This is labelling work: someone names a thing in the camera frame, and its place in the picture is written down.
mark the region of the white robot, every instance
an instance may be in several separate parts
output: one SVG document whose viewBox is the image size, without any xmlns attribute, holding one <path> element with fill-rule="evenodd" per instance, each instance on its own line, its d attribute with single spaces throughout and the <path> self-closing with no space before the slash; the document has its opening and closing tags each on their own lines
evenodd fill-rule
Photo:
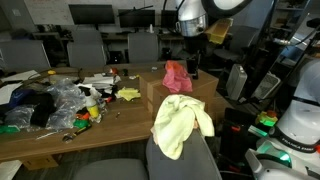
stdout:
<svg viewBox="0 0 320 180">
<path fill-rule="evenodd" d="M 292 102 L 246 159 L 258 179 L 320 179 L 320 61 L 306 64 Z"/>
<path fill-rule="evenodd" d="M 230 17 L 251 0 L 176 0 L 179 29 L 186 37 L 201 34 L 207 14 Z M 249 149 L 246 159 L 257 179 L 320 179 L 320 62 L 301 70 L 294 98 L 269 136 Z"/>
</svg>

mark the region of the plastic bag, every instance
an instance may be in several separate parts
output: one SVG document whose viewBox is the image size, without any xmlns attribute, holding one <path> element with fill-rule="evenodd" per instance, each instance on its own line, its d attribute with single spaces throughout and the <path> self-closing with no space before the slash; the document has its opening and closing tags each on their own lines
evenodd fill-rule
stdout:
<svg viewBox="0 0 320 180">
<path fill-rule="evenodd" d="M 55 101 L 57 111 L 52 113 L 47 123 L 47 129 L 73 128 L 75 114 L 85 107 L 85 96 L 70 79 L 63 79 L 48 87 Z"/>
<path fill-rule="evenodd" d="M 5 124 L 14 125 L 19 129 L 28 130 L 31 127 L 30 119 L 34 112 L 34 108 L 34 105 L 22 105 L 15 107 L 6 113 Z"/>
<path fill-rule="evenodd" d="M 192 83 L 186 69 L 176 61 L 167 61 L 166 75 L 162 84 L 169 88 L 171 93 L 192 92 Z"/>
</svg>

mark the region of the black bag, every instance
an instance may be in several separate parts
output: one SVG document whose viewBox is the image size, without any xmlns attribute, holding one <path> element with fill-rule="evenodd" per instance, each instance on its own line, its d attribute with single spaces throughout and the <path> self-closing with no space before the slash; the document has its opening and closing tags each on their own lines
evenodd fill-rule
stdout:
<svg viewBox="0 0 320 180">
<path fill-rule="evenodd" d="M 36 105 L 30 124 L 46 127 L 49 115 L 55 112 L 54 100 L 49 93 L 32 94 L 23 99 L 21 104 Z"/>
</svg>

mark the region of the pink cloth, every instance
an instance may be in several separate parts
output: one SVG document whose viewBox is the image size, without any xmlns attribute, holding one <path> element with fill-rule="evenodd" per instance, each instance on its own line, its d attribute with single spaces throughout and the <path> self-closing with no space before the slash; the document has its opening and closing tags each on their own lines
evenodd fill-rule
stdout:
<svg viewBox="0 0 320 180">
<path fill-rule="evenodd" d="M 166 75 L 162 84 L 169 88 L 171 93 L 192 92 L 192 83 L 186 69 L 176 61 L 167 61 Z"/>
</svg>

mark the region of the cardboard box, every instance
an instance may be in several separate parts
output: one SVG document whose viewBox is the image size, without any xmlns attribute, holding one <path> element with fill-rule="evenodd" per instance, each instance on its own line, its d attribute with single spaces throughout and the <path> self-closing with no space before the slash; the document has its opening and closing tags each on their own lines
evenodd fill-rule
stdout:
<svg viewBox="0 0 320 180">
<path fill-rule="evenodd" d="M 57 167 L 59 166 L 59 161 L 61 159 L 62 155 L 55 155 L 55 156 L 44 156 L 44 157 L 36 157 L 34 159 L 28 159 L 22 161 L 22 164 L 28 169 L 28 170 L 37 170 L 37 169 L 43 169 L 43 168 L 51 168 L 51 167 Z"/>
<path fill-rule="evenodd" d="M 152 113 L 155 118 L 163 100 L 170 94 L 167 87 L 162 85 L 165 71 L 157 71 L 140 74 L 140 93 L 144 106 Z M 179 92 L 199 99 L 206 103 L 205 111 L 209 112 L 209 104 L 214 99 L 214 94 L 218 84 L 218 78 L 211 76 L 203 71 L 199 71 L 199 79 L 193 80 L 192 92 Z"/>
<path fill-rule="evenodd" d="M 223 122 L 226 108 L 233 108 L 233 106 L 218 92 L 216 92 L 212 103 L 209 104 L 208 113 L 215 125 Z"/>
</svg>

